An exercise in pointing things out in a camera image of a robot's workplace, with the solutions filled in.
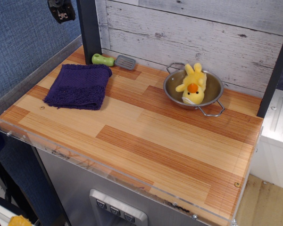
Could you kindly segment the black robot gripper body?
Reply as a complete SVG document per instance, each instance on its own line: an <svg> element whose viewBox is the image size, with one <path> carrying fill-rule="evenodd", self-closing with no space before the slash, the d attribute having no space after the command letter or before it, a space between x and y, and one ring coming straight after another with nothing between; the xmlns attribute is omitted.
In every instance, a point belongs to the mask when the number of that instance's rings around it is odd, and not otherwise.
<svg viewBox="0 0 283 226"><path fill-rule="evenodd" d="M48 0L47 4L52 16L59 24L75 20L75 11L71 0Z"/></svg>

